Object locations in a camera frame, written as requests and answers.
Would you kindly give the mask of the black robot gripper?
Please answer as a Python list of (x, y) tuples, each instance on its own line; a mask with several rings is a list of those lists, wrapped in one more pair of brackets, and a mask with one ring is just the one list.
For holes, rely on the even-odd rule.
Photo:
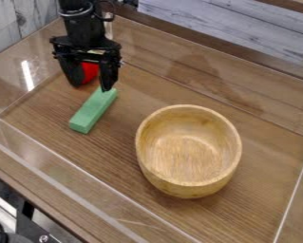
[(103, 18), (95, 10), (62, 10), (66, 35), (52, 37), (54, 57), (63, 74), (74, 87), (84, 84), (86, 72), (82, 63), (99, 65), (102, 91), (108, 92), (118, 81), (122, 45), (107, 37)]

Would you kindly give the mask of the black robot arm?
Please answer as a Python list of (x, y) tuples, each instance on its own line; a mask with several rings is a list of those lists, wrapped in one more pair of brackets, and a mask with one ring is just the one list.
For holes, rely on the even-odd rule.
[(50, 39), (52, 55), (74, 87), (98, 77), (102, 90), (110, 91), (118, 81), (120, 68), (120, 43), (107, 37), (106, 23), (115, 14), (103, 16), (102, 4), (111, 0), (59, 0), (66, 35)]

